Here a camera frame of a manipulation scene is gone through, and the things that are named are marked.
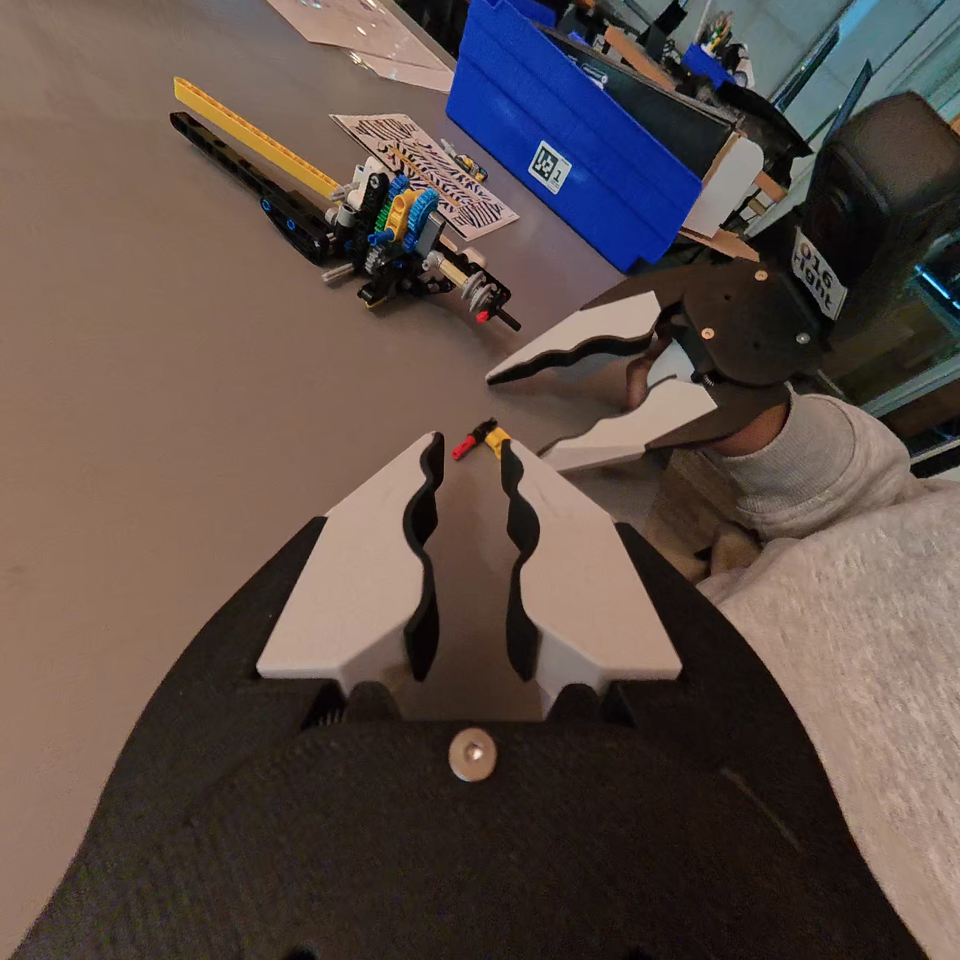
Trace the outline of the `person's right hand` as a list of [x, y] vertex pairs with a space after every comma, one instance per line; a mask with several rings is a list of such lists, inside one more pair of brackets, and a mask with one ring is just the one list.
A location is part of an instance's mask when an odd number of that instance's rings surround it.
[[716, 440], [704, 450], [719, 457], [742, 458], [754, 455], [774, 443], [786, 427], [790, 402], [777, 404], [754, 418], [729, 437]]

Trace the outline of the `multicoloured lego gear assembly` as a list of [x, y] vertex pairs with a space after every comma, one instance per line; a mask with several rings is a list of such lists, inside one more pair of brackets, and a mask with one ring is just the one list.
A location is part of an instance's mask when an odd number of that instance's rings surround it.
[[507, 311], [509, 288], [478, 254], [448, 242], [437, 190], [416, 188], [374, 155], [337, 183], [189, 80], [174, 77], [173, 89], [187, 110], [170, 114], [172, 127], [258, 200], [324, 285], [361, 281], [356, 295], [368, 309], [455, 293], [477, 323], [522, 330]]

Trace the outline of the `cardboard box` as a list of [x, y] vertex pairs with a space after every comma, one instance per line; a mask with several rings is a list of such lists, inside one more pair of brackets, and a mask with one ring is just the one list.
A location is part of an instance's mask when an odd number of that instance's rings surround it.
[[722, 224], [754, 188], [774, 203], [786, 198], [786, 189], [763, 171], [763, 161], [760, 145], [733, 132], [714, 157], [702, 180], [700, 196], [677, 238], [694, 241], [728, 258], [759, 262], [759, 254], [738, 234], [723, 229]]

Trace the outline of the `black red lego pin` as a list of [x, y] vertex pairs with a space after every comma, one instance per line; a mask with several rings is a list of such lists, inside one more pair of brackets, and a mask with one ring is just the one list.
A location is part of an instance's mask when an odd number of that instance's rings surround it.
[[451, 451], [451, 458], [459, 462], [470, 451], [477, 446], [484, 444], [486, 438], [498, 427], [498, 421], [495, 418], [484, 420], [474, 427], [467, 436]]

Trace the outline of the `clear plastic sheets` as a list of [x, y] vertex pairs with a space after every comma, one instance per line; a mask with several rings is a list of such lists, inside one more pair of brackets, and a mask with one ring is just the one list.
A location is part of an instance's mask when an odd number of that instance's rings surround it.
[[455, 60], [395, 2], [270, 1], [307, 42], [338, 48], [382, 79], [450, 92]]

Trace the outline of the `striped sticker sheet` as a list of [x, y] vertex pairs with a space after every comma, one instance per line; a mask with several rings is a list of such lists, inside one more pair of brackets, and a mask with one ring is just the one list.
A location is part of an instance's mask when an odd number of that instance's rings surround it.
[[437, 140], [405, 114], [330, 114], [330, 119], [410, 188], [438, 195], [438, 212], [463, 240], [473, 242], [518, 220], [518, 215]]

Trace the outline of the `person's right forearm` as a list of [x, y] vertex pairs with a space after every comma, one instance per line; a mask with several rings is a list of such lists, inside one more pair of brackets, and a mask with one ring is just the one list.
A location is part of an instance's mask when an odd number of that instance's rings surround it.
[[726, 476], [735, 508], [764, 542], [804, 539], [836, 523], [932, 492], [913, 475], [904, 443], [839, 399], [793, 394], [786, 426], [748, 457], [705, 456]]

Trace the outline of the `small blue bin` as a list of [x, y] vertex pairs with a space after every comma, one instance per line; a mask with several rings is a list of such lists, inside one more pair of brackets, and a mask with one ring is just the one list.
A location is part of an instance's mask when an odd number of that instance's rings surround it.
[[690, 74], [705, 78], [718, 90], [724, 85], [738, 84], [736, 73], [741, 61], [742, 44], [723, 43], [717, 49], [705, 44], [691, 43], [686, 48], [680, 64]]

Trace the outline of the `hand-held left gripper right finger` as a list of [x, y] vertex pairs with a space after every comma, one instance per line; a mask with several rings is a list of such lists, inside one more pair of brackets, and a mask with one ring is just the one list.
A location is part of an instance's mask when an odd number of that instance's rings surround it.
[[500, 447], [509, 499], [506, 640], [513, 671], [549, 713], [563, 691], [598, 697], [617, 682], [672, 682], [680, 657], [627, 550], [619, 524], [514, 439]]

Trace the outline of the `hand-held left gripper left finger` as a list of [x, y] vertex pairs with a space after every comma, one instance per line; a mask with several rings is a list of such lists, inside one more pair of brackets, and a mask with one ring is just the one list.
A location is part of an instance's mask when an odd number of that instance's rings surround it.
[[438, 525], [444, 439], [422, 435], [321, 519], [259, 655], [261, 678], [330, 680], [344, 694], [426, 679], [440, 634], [426, 543]]

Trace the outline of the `large blue storage bin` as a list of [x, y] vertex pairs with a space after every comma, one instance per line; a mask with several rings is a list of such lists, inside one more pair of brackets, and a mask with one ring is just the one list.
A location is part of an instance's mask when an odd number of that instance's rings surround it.
[[623, 273], [673, 245], [702, 180], [509, 2], [471, 2], [446, 115]]

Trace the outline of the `person's grey sweater torso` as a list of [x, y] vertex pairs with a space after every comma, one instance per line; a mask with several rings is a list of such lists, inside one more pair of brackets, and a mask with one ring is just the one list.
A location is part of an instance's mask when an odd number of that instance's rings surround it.
[[701, 591], [786, 694], [906, 927], [958, 958], [958, 483], [817, 508], [738, 485], [770, 544]]

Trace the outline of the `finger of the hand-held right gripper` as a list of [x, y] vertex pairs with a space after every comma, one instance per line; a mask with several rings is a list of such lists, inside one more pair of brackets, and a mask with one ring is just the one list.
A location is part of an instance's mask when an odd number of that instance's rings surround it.
[[649, 388], [635, 409], [600, 419], [581, 435], [558, 439], [538, 458], [559, 474], [631, 462], [651, 450], [654, 441], [717, 410], [707, 388], [668, 378]]
[[494, 387], [570, 369], [597, 356], [639, 356], [654, 341], [662, 312], [652, 292], [578, 310], [492, 368], [486, 384]]

